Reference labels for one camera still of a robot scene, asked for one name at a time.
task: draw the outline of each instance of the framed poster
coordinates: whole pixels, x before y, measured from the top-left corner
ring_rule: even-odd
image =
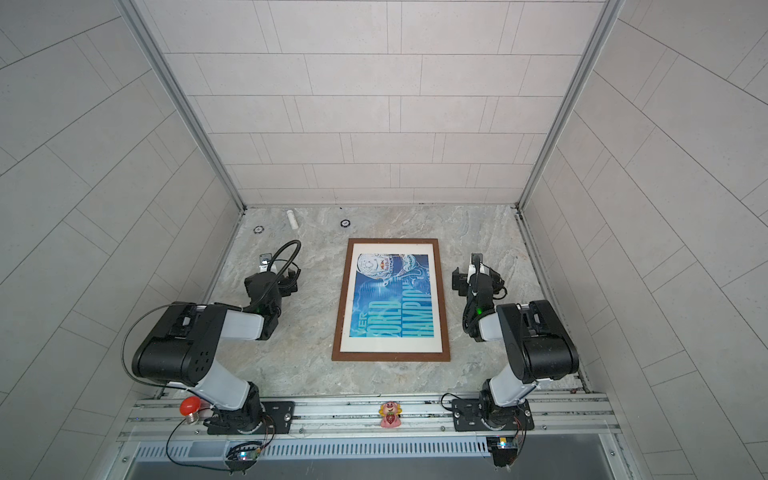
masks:
[[[437,239],[349,239],[331,359],[450,361]]]

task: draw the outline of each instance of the pink figurine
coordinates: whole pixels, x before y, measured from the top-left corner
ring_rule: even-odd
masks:
[[[400,404],[396,402],[384,403],[379,410],[379,415],[384,417],[382,419],[382,427],[385,429],[399,427],[402,424],[402,422],[400,422],[401,413],[402,409],[400,408]]]

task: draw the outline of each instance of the blue poster artwork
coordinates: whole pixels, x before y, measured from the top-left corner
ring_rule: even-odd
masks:
[[[427,255],[361,253],[357,257],[349,336],[435,336]]]

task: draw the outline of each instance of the black mounting plate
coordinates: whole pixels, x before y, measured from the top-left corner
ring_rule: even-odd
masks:
[[[264,405],[264,414],[269,415],[275,423],[275,434],[285,435],[290,430],[290,424],[293,421],[293,409],[296,407],[294,402],[261,402]],[[251,435],[263,435],[266,428],[265,422],[261,422]]]
[[[495,432],[498,430],[512,430],[518,429],[517,422],[514,419],[510,419],[507,425],[501,429],[492,429],[488,427],[482,421],[482,412],[480,410],[480,402],[475,400],[453,399],[451,401],[451,409],[453,410],[453,427],[457,432]],[[525,430],[533,430],[533,416],[526,416],[525,412],[530,412],[531,407],[528,405],[528,400],[515,408],[515,418],[520,421],[520,425],[523,425]]]

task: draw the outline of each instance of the gray tile wall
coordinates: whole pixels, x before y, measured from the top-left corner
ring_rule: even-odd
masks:
[[[238,215],[110,0],[0,2],[0,205],[0,477],[90,478]]]
[[[647,478],[768,475],[766,31],[627,0],[524,212]]]
[[[497,204],[520,197],[603,4],[137,6],[247,204]]]

